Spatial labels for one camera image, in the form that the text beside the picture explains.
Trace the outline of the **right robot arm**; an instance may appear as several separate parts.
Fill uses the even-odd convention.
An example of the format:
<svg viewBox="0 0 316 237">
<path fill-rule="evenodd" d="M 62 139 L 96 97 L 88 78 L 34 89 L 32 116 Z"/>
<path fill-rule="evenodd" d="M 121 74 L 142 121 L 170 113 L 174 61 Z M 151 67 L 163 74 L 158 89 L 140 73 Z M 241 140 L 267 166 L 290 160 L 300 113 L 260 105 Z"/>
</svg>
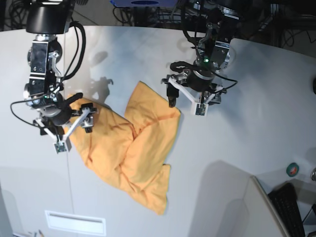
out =
<svg viewBox="0 0 316 237">
<path fill-rule="evenodd" d="M 40 133 L 51 133 L 57 139 L 64 137 L 63 126 L 76 117 L 76 124 L 85 132 L 91 133 L 93 114 L 96 108 L 92 103 L 83 104 L 78 110 L 71 104 L 81 99 L 83 94 L 77 93 L 64 99 L 64 81 L 71 79 L 79 71 L 86 48 L 86 34 L 83 25 L 72 19 L 75 5 L 86 5 L 85 0 L 33 0 L 30 2 L 26 23 L 26 31 L 35 34 L 35 39 L 28 52 L 30 66 L 29 82 L 25 85 L 24 98 L 30 109 L 39 113 L 33 125 L 40 128 Z M 78 59 L 72 72 L 64 75 L 57 69 L 63 49 L 57 36 L 64 34 L 69 28 L 79 30 L 77 33 L 77 49 L 74 58 Z"/>
</svg>

